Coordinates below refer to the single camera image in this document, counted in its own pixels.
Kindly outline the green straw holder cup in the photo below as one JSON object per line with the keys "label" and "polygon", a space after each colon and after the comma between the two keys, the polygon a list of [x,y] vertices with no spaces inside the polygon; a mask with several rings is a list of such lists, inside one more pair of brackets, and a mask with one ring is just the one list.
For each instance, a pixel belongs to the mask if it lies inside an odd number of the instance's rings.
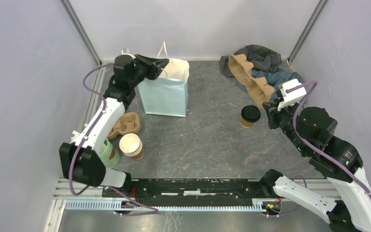
{"label": "green straw holder cup", "polygon": [[100,148],[99,158],[106,168],[114,168],[120,159],[120,153],[108,139],[105,139]]}

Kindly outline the blue crumpled cloth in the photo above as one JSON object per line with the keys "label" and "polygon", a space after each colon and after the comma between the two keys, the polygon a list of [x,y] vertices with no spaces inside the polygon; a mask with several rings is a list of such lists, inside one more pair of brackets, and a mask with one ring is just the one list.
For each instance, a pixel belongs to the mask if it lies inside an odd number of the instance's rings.
{"label": "blue crumpled cloth", "polygon": [[303,77],[297,72],[282,71],[271,73],[252,70],[251,79],[247,79],[248,75],[244,70],[237,71],[237,73],[233,75],[237,79],[236,85],[239,88],[243,90],[245,89],[246,92],[254,95],[261,95],[263,92],[265,92],[265,94],[270,94],[271,87],[273,87],[275,90],[278,90],[280,84],[292,79],[298,79],[301,83],[304,83]]}

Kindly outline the black coffee cup lid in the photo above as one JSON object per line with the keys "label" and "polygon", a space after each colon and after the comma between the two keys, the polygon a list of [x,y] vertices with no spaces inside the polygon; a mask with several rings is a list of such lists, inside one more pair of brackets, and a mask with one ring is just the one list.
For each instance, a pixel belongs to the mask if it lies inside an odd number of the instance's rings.
{"label": "black coffee cup lid", "polygon": [[241,118],[249,123],[256,123],[261,118],[260,109],[254,105],[247,105],[241,110]]}

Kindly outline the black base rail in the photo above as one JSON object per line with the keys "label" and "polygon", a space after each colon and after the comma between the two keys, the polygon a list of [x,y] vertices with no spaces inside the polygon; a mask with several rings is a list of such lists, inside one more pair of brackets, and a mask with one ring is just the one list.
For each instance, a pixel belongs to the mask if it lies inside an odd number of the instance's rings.
{"label": "black base rail", "polygon": [[140,216],[165,211],[254,211],[277,215],[282,197],[268,181],[249,179],[132,179],[123,187],[104,187],[116,198],[115,214]]}

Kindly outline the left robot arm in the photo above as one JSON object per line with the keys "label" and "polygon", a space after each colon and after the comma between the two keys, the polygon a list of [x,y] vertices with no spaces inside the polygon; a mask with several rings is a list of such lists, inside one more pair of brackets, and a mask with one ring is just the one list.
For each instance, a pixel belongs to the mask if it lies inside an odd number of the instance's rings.
{"label": "left robot arm", "polygon": [[135,87],[144,79],[156,80],[168,65],[167,58],[149,58],[123,54],[112,63],[114,74],[108,88],[99,95],[102,103],[81,134],[70,143],[63,143],[59,156],[63,176],[69,183],[91,187],[112,186],[121,197],[132,192],[130,175],[107,168],[100,160],[100,149],[116,121],[125,113],[135,97]]}

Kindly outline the brown paper coffee cup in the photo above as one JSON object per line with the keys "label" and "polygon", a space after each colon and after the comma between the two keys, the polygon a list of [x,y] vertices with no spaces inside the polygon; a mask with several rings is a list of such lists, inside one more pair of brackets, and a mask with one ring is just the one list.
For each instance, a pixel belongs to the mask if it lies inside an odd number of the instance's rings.
{"label": "brown paper coffee cup", "polygon": [[245,128],[250,128],[255,124],[255,122],[247,121],[243,117],[241,117],[240,123]]}

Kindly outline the stack of paper cups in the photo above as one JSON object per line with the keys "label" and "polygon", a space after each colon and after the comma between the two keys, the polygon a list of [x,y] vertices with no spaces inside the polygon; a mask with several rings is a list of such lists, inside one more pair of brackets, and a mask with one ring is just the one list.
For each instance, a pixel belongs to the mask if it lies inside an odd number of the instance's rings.
{"label": "stack of paper cups", "polygon": [[119,141],[120,150],[128,157],[138,160],[144,155],[143,143],[138,135],[129,133]]}

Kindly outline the brown cardboard cup carrier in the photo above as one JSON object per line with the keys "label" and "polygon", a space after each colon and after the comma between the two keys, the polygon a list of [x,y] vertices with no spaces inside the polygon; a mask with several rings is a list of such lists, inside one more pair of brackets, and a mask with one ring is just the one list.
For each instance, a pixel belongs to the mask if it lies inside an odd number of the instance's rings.
{"label": "brown cardboard cup carrier", "polygon": [[139,115],[134,112],[125,113],[112,126],[112,129],[107,135],[107,139],[113,139],[118,135],[126,135],[129,133],[137,134],[140,129],[141,121]]}
{"label": "brown cardboard cup carrier", "polygon": [[247,93],[257,106],[262,108],[263,103],[271,100],[275,92],[274,87],[268,84],[265,77],[253,78],[251,76],[254,65],[247,61],[245,54],[229,55],[228,66],[238,82],[246,87]]}

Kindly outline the light blue paper bag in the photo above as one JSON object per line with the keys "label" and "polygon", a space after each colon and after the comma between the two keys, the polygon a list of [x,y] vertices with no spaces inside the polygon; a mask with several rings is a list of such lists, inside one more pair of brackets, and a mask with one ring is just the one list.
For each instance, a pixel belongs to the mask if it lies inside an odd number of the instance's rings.
{"label": "light blue paper bag", "polygon": [[157,57],[168,61],[156,80],[145,79],[138,85],[146,114],[185,117],[188,101],[189,63],[171,58],[163,42]]}

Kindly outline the grey crumpled cloth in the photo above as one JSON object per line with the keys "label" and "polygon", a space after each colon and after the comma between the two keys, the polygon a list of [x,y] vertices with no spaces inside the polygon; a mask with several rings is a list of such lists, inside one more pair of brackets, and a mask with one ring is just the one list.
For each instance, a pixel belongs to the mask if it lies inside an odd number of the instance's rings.
{"label": "grey crumpled cloth", "polygon": [[256,71],[275,73],[281,70],[279,68],[279,65],[282,63],[281,55],[274,50],[260,45],[246,45],[233,54],[244,54],[247,61],[253,63],[253,69]]}

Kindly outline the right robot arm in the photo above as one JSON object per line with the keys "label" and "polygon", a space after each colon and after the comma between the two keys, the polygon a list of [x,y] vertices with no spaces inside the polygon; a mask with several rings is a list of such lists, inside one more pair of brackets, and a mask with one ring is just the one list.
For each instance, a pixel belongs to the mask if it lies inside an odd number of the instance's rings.
{"label": "right robot arm", "polygon": [[261,179],[265,197],[278,195],[322,218],[334,232],[371,232],[371,188],[357,149],[334,135],[337,121],[319,107],[296,103],[278,109],[280,101],[263,104],[271,129],[281,129],[303,157],[337,190],[338,200],[299,186],[276,170]]}

